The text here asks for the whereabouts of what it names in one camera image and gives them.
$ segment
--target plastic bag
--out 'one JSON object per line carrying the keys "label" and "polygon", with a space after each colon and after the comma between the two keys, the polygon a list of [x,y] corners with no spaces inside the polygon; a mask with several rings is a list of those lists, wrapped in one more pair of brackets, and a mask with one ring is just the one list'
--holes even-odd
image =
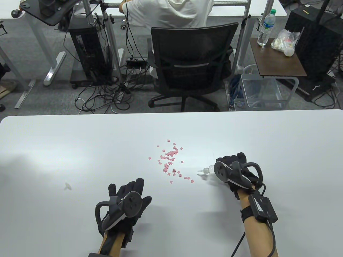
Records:
{"label": "plastic bag", "polygon": [[283,52],[286,56],[294,54],[294,46],[298,41],[300,32],[289,32],[286,29],[280,31],[271,44],[272,48]]}

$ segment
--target white t-shirt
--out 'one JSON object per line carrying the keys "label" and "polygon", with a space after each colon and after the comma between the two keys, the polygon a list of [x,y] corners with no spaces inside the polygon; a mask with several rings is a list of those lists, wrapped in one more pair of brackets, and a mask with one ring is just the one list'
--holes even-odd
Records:
{"label": "white t-shirt", "polygon": [[[160,28],[205,27],[213,0],[131,0],[123,4],[130,25]],[[150,74],[157,78],[156,70]]]}

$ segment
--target chair base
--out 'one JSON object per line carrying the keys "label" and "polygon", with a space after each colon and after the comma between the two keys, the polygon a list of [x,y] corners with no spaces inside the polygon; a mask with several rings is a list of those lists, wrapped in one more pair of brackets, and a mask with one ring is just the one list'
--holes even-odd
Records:
{"label": "chair base", "polygon": [[168,98],[172,98],[172,97],[173,96],[162,96],[162,95],[153,97],[149,101],[149,107],[150,108],[154,108],[154,107],[161,107],[161,106],[181,105],[181,112],[184,112],[185,111],[185,106],[186,106],[186,99],[188,97],[191,97],[191,98],[197,99],[198,101],[206,103],[209,106],[212,106],[214,111],[220,111],[220,109],[218,108],[218,104],[216,104],[215,102],[213,102],[213,101],[211,101],[211,100],[209,100],[209,99],[207,99],[205,97],[202,97],[202,96],[183,96],[181,102],[164,103],[164,104],[161,104],[161,105],[156,105],[155,104],[156,101],[163,100],[163,99],[168,99]]}

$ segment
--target hand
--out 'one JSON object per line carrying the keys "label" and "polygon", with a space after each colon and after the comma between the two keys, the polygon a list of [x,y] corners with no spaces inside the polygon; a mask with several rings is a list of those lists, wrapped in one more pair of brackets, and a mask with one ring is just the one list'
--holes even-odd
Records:
{"label": "hand", "polygon": [[[216,161],[221,161],[223,163],[225,163],[226,165],[230,166],[232,164],[232,162],[234,161],[238,161],[240,163],[246,163],[247,162],[247,157],[245,156],[244,153],[240,152],[236,155],[232,155],[232,156],[224,156],[223,158],[218,158],[216,159]],[[258,181],[258,177],[256,177],[254,174],[252,174],[248,168],[245,168],[242,170],[242,175],[246,176],[252,183],[257,182]],[[244,190],[243,188],[241,188],[240,186],[237,186],[231,182],[228,182],[228,185],[230,186],[230,189],[232,192],[234,192],[235,197],[239,200],[240,199],[240,195],[248,194],[249,192],[246,192],[246,190]]]}
{"label": "hand", "polygon": [[[144,180],[142,178],[138,178],[136,181],[131,181],[127,185],[121,186],[118,190],[118,193],[116,192],[116,185],[110,184],[108,186],[108,194],[109,196],[118,196],[119,198],[124,198],[127,193],[131,191],[135,191],[142,195],[143,193],[143,187],[144,187]],[[126,235],[129,235],[132,227],[136,225],[138,219],[142,216],[143,211],[145,208],[151,203],[151,196],[147,196],[142,199],[142,208],[138,212],[138,214],[132,218],[125,218],[118,222],[112,229],[109,230],[109,232],[122,232]]]}

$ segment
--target chair wheel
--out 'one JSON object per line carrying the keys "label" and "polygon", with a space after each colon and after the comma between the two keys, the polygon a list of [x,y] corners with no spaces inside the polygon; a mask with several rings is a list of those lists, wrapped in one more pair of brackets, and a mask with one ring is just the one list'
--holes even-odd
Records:
{"label": "chair wheel", "polygon": [[148,106],[150,108],[154,108],[155,107],[154,103],[151,100],[148,102]]}

